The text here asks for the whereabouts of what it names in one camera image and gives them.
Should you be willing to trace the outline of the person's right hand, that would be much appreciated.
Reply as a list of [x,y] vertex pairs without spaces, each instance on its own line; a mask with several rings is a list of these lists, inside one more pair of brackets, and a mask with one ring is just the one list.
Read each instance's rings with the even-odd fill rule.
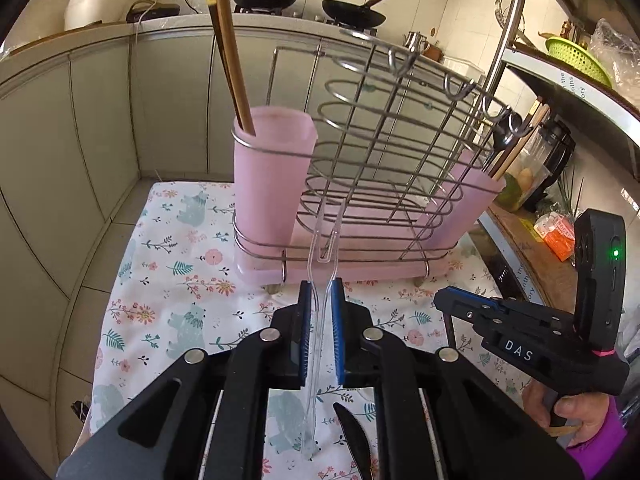
[[[544,406],[546,393],[547,388],[543,384],[532,380],[522,394],[525,413],[542,428],[548,428],[551,422],[550,412]],[[587,442],[600,431],[608,414],[610,402],[611,398],[606,393],[587,392],[577,396],[563,396],[555,403],[554,414],[565,419],[576,419],[579,422],[579,428],[575,431],[573,439],[568,442],[569,448]]]

